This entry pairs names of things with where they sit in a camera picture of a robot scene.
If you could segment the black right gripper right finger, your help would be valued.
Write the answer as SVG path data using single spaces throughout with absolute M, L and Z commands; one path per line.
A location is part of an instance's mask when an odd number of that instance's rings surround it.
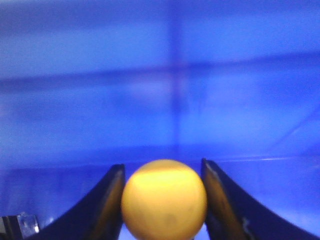
M 316 240 L 318 237 L 254 199 L 212 160 L 202 158 L 207 193 L 205 225 L 211 240 Z

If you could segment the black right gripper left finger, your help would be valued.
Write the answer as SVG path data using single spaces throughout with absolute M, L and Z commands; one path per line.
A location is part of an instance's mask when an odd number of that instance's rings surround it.
M 121 197 L 125 165 L 110 167 L 76 205 L 29 238 L 31 240 L 117 240 L 123 224 Z

